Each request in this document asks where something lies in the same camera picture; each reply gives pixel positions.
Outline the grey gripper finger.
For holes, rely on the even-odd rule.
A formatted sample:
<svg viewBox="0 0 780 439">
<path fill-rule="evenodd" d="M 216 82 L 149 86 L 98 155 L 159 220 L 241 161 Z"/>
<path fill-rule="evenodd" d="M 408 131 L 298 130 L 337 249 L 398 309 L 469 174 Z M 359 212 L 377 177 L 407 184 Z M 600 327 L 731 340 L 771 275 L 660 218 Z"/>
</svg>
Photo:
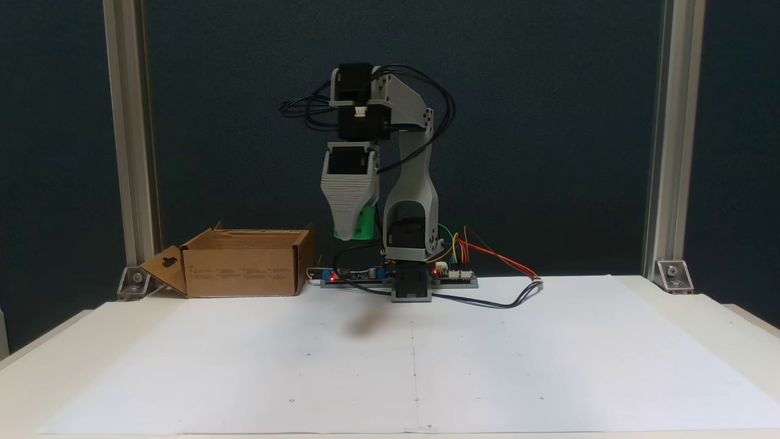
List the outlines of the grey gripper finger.
<svg viewBox="0 0 780 439">
<path fill-rule="evenodd" d="M 331 209 L 333 236 L 342 241 L 373 241 L 378 176 L 321 177 Z"/>
</svg>

